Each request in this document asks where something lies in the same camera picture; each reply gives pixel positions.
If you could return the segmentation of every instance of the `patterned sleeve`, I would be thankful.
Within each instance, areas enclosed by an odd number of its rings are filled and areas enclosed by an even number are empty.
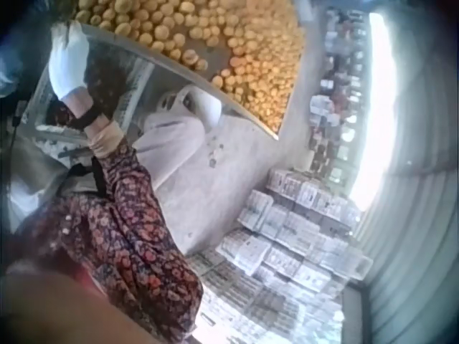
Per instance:
[[[203,293],[201,282],[176,247],[153,194],[151,177],[135,150],[123,139],[99,161],[121,217],[121,235],[128,242],[128,249],[109,257],[109,263],[161,334],[182,341],[194,325]]]

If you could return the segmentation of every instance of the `concrete floor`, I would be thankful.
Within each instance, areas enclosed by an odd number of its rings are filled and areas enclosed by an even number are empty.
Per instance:
[[[263,187],[270,168],[292,167],[305,157],[309,100],[318,90],[323,61],[318,23],[309,24],[306,31],[306,51],[279,141],[248,120],[223,115],[206,144],[157,191],[183,253],[217,244],[231,230],[250,191]],[[209,165],[212,157],[217,161],[214,168]]]

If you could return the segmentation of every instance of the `wrist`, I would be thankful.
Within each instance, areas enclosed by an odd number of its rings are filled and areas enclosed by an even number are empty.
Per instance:
[[[85,87],[74,89],[62,98],[62,102],[66,104],[76,118],[83,116],[94,103],[93,98]]]

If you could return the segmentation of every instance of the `bracelet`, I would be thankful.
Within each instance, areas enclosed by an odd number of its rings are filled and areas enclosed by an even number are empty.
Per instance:
[[[83,116],[75,118],[69,123],[70,127],[78,130],[84,130],[87,126],[93,124],[96,118],[100,115],[102,115],[102,111],[94,102],[93,106],[91,106],[91,108],[86,111]]]

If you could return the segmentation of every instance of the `gloved hand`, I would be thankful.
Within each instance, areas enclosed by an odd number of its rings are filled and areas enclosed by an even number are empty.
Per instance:
[[[84,78],[89,42],[77,21],[73,21],[70,28],[65,24],[56,24],[51,28],[51,34],[49,80],[56,96],[61,100],[74,89],[86,87]]]

